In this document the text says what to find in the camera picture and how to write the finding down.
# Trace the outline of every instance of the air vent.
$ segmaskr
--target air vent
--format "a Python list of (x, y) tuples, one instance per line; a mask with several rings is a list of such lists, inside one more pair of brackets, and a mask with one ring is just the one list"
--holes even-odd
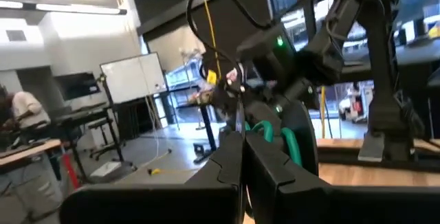
[(6, 30), (10, 42), (26, 41), (25, 33), (22, 30)]

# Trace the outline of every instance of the computer screen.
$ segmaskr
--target computer screen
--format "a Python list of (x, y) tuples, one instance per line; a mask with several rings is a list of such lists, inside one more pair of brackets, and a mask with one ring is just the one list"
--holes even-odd
[(91, 72), (55, 76), (55, 81), (58, 83), (64, 100), (73, 100), (100, 92), (95, 77)]

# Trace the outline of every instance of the green led light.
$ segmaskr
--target green led light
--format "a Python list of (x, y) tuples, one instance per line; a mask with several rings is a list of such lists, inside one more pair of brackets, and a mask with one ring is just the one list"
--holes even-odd
[(284, 45), (284, 41), (280, 36), (276, 39), (276, 42), (278, 43), (278, 46)]

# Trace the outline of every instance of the man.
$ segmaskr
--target man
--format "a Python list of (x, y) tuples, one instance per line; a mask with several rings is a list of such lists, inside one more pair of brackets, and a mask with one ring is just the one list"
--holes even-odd
[[(3, 93), (0, 96), (0, 108), (8, 108), (13, 114), (13, 118), (3, 124), (3, 130), (12, 130), (18, 126), (23, 143), (40, 139), (42, 136), (55, 138), (55, 129), (50, 125), (49, 115), (31, 93), (25, 91)], [(61, 170), (57, 158), (50, 155), (49, 158), (56, 179), (61, 181)]]

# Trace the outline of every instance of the ceiling light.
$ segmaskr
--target ceiling light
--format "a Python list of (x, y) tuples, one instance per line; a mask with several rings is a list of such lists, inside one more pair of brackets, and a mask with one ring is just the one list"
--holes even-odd
[(16, 1), (0, 1), (0, 8), (23, 8), (23, 4)]
[(54, 12), (78, 12), (85, 14), (119, 14), (120, 10), (117, 8), (102, 8), (92, 5), (54, 5), (54, 4), (37, 4), (37, 10), (54, 11)]

